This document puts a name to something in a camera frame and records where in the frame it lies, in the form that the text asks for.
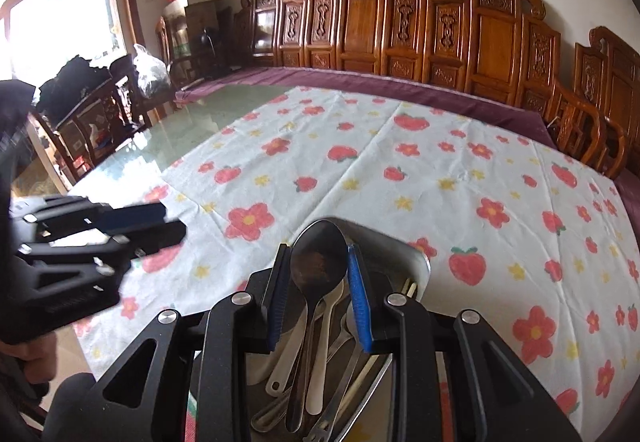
plastic bag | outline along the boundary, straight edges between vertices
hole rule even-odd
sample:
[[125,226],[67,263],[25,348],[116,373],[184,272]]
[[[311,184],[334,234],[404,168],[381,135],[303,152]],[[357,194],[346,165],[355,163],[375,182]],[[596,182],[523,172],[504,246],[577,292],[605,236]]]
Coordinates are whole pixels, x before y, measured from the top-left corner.
[[142,45],[133,45],[136,57],[133,64],[138,71],[138,87],[142,95],[152,99],[156,95],[171,89],[171,79],[166,66],[157,57],[153,57]]

spoon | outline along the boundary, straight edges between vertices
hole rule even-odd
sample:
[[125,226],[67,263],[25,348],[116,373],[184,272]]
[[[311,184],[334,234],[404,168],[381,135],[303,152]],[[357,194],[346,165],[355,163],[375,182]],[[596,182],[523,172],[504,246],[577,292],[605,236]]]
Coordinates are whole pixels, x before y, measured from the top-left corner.
[[318,351],[316,361],[311,371],[309,379],[309,391],[306,394],[306,412],[311,415],[318,415],[322,411],[322,396],[324,395],[324,378],[326,376],[326,360],[329,351],[329,330],[331,327],[331,315],[335,305],[342,297],[344,281],[341,281],[336,288],[324,296],[324,316],[320,327],[320,338],[318,339]]
[[316,307],[342,281],[347,263],[348,249],[344,237],[340,229],[328,220],[318,220],[308,226],[291,249],[291,279],[306,301],[306,327],[287,408],[286,425],[290,433],[297,432],[302,426]]

strawberry print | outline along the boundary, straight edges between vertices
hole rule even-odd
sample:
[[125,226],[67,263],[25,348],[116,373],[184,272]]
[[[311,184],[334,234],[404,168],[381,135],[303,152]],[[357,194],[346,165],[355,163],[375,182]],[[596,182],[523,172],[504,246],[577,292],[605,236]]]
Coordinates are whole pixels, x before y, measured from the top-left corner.
[[480,283],[486,272],[486,261],[484,256],[478,254],[478,248],[462,250],[453,247],[451,252],[453,254],[449,257],[449,269],[453,276],[470,286]]
[[213,177],[213,180],[215,180],[218,184],[226,184],[227,182],[231,182],[241,173],[242,170],[239,167],[225,166],[216,173],[216,175]]
[[260,202],[248,209],[235,208],[229,211],[228,220],[231,222],[226,228],[226,238],[242,236],[248,242],[260,238],[260,230],[271,227],[274,223],[273,215],[269,213],[267,204]]
[[289,144],[291,144],[290,140],[285,138],[274,138],[271,142],[262,146],[264,152],[270,157],[274,156],[276,153],[284,153],[289,151]]
[[306,193],[316,187],[318,181],[313,177],[299,177],[294,184],[298,193]]
[[580,218],[582,218],[587,223],[591,222],[591,215],[589,214],[585,206],[576,206],[576,209]]
[[638,272],[638,269],[636,269],[636,262],[633,262],[632,260],[626,260],[626,263],[629,266],[629,274],[633,279],[636,280],[636,283],[638,283],[638,278],[640,278],[640,273]]
[[564,392],[556,397],[556,404],[560,407],[562,413],[567,416],[571,415],[578,409],[578,406],[580,406],[578,402],[578,392],[573,388],[564,390]]
[[182,244],[178,244],[173,247],[162,248],[156,254],[152,254],[151,256],[145,256],[142,259],[142,270],[151,274],[167,268],[178,255],[181,248]]
[[554,351],[551,337],[556,333],[556,322],[547,317],[541,306],[532,307],[527,319],[516,319],[513,336],[522,342],[522,362],[531,364],[538,357],[548,358]]
[[198,168],[198,173],[206,173],[207,171],[211,171],[213,168],[214,168],[214,164],[212,161],[204,162],[203,164],[200,164],[200,167]]
[[385,169],[384,177],[387,180],[393,180],[394,182],[399,182],[404,180],[406,177],[406,173],[404,173],[399,167],[388,167]]
[[587,316],[587,323],[589,325],[589,333],[594,334],[600,330],[600,317],[592,310]]
[[407,114],[400,114],[394,117],[394,123],[400,128],[409,130],[410,132],[418,132],[429,127],[429,121],[424,117],[412,117]]
[[622,307],[618,305],[618,310],[616,310],[616,323],[621,327],[625,324],[625,311],[622,310]]
[[324,108],[322,106],[308,106],[306,107],[302,113],[305,115],[318,115],[324,112]]
[[590,236],[588,236],[585,241],[584,244],[587,246],[587,250],[591,253],[591,254],[597,254],[598,253],[598,244],[596,244],[596,242],[594,242]]
[[542,213],[542,221],[545,223],[545,227],[549,232],[560,236],[562,231],[566,231],[566,227],[562,223],[560,216],[551,211],[544,211]]
[[629,314],[626,319],[629,321],[629,328],[635,332],[638,329],[638,309],[636,308],[636,304],[634,303],[627,310]]
[[472,142],[467,143],[467,146],[471,149],[471,153],[473,153],[476,157],[482,157],[487,160],[491,160],[491,155],[494,154],[487,146],[484,144],[473,144]]
[[558,180],[564,182],[571,188],[575,188],[578,185],[578,179],[574,176],[573,173],[569,171],[569,168],[564,166],[559,166],[555,162],[553,162],[551,166],[551,171],[554,172],[554,175],[558,177]]
[[126,317],[127,319],[133,319],[136,316],[136,310],[140,307],[136,303],[135,297],[124,297],[120,302],[122,305],[122,310],[120,311],[120,315],[122,317]]
[[522,180],[524,180],[524,183],[529,187],[538,187],[538,182],[532,176],[522,175]]
[[509,221],[509,216],[504,212],[504,205],[501,202],[494,202],[488,198],[480,200],[481,206],[476,209],[476,214],[480,218],[488,220],[496,229],[500,229],[503,224]]
[[402,153],[404,156],[412,157],[412,156],[420,156],[420,151],[418,151],[417,144],[399,144],[396,148],[398,153]]
[[611,360],[607,359],[604,366],[598,368],[598,384],[596,386],[596,396],[602,396],[607,398],[609,395],[609,389],[611,387],[611,381],[616,374],[616,369],[611,365]]
[[613,205],[611,200],[605,200],[604,206],[607,208],[607,211],[609,212],[609,214],[613,216],[618,216],[618,210],[616,209],[615,205]]
[[145,202],[157,202],[158,200],[166,198],[168,194],[169,186],[167,184],[163,186],[156,186],[145,195]]
[[556,260],[549,260],[545,263],[545,272],[551,276],[551,281],[554,283],[562,281],[562,266]]
[[358,157],[358,152],[349,146],[333,146],[329,153],[326,154],[329,160],[335,160],[336,162],[342,162],[346,159],[353,159]]
[[438,255],[436,248],[431,247],[427,238],[418,238],[415,242],[409,242],[413,248],[421,250],[427,258],[435,258]]

floral tablecloth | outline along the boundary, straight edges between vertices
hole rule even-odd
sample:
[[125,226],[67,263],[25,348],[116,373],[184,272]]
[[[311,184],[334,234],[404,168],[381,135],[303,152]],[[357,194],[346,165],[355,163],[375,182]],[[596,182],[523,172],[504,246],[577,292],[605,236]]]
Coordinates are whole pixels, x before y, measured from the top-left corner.
[[640,256],[613,183],[505,130],[298,87],[175,162],[140,199],[162,200],[188,236],[135,262],[120,305],[76,325],[97,375],[160,310],[210,308],[329,215],[423,250],[422,302],[480,311],[585,441],[640,374]]

